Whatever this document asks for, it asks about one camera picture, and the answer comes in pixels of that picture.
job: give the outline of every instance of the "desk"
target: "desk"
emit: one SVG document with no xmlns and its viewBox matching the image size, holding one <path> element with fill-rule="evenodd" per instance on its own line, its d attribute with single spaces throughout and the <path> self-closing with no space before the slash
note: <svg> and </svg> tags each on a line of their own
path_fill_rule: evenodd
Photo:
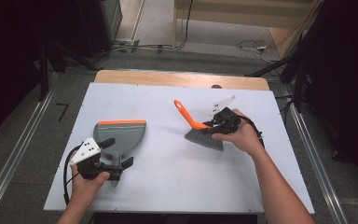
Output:
<svg viewBox="0 0 358 224">
<path fill-rule="evenodd" d="M 241 83 L 243 88 L 257 83 L 260 85 L 258 89 L 262 91 L 210 88 L 211 84 L 229 88 L 238 87 Z M 207 88 L 186 87 L 186 84 Z M 45 210 L 64 209 L 64 158 L 70 149 L 92 134 L 96 122 L 105 119 L 145 119 L 145 136 L 131 153 L 134 165 L 123 173 L 116 189 L 109 184 L 100 189 L 91 210 L 136 213 L 263 213 L 252 159 L 230 143 L 224 143 L 225 150 L 221 152 L 185 140 L 184 135 L 189 131 L 188 124 L 173 105 L 173 99 L 181 100 L 195 120 L 202 120 L 206 119 L 205 108 L 209 111 L 213 101 L 231 95 L 236 95 L 237 99 L 230 107 L 238 108 L 254 120 L 258 129 L 266 136 L 265 145 L 269 155 L 289 185 L 313 213 L 279 108 L 263 78 L 140 71 L 101 71 L 95 82 L 89 85 L 54 177 Z"/>
<path fill-rule="evenodd" d="M 322 1 L 194 0 L 190 19 L 269 27 L 275 45 L 279 44 L 277 51 L 283 58 L 288 56 L 302 31 L 310 28 Z M 189 6 L 190 0 L 174 0 L 173 47 L 176 41 L 176 20 L 186 20 Z"/>
</svg>

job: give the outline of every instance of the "hand brush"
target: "hand brush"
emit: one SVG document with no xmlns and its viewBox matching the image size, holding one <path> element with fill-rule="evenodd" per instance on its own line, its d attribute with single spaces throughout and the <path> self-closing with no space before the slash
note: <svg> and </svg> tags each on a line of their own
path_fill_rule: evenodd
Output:
<svg viewBox="0 0 358 224">
<path fill-rule="evenodd" d="M 223 142 L 213 139 L 212 134 L 205 131 L 212 128 L 211 126 L 194 121 L 186 108 L 178 100 L 174 100 L 173 103 L 192 128 L 190 132 L 185 135 L 185 139 L 205 147 L 223 151 Z"/>
</svg>

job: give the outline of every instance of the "gray bristles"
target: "gray bristles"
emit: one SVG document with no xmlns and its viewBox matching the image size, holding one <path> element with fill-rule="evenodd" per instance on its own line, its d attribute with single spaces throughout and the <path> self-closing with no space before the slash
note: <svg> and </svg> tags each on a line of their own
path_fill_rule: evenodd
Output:
<svg viewBox="0 0 358 224">
<path fill-rule="evenodd" d="M 185 139 L 205 147 L 223 151 L 223 142 L 213 139 L 211 133 L 203 133 L 197 129 L 191 129 L 190 132 L 185 135 Z"/>
</svg>

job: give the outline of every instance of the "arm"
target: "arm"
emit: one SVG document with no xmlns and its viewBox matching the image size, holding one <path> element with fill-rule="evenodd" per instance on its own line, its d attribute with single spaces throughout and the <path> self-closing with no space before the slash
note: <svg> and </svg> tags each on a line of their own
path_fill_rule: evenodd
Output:
<svg viewBox="0 0 358 224">
<path fill-rule="evenodd" d="M 71 166 L 72 176 L 77 174 L 77 166 Z M 109 178 L 107 172 L 100 173 L 95 179 L 83 179 L 77 175 L 72 181 L 72 196 L 58 224 L 78 224 L 92 204 L 98 189 Z"/>
<path fill-rule="evenodd" d="M 244 116 L 238 110 L 233 111 Z M 254 160 L 268 223 L 314 223 L 307 208 L 260 144 L 251 125 L 242 121 L 240 128 L 234 134 L 215 133 L 213 138 L 232 142 Z"/>
</svg>

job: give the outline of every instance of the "white board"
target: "white board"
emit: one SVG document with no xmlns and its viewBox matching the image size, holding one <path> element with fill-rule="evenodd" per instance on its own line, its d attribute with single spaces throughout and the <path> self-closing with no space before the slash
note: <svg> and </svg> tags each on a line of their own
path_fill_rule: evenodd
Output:
<svg viewBox="0 0 358 224">
<path fill-rule="evenodd" d="M 263 213 L 252 159 L 231 143 L 218 151 L 185 140 L 190 127 L 173 100 L 196 121 L 210 120 L 213 103 L 235 95 L 238 108 L 263 133 L 266 150 L 310 213 L 310 196 L 271 91 L 90 83 L 51 185 L 45 210 L 65 208 L 62 172 L 69 151 L 92 136 L 100 120 L 145 119 L 145 136 L 129 156 L 117 188 L 105 183 L 91 206 L 100 212 Z"/>
</svg>

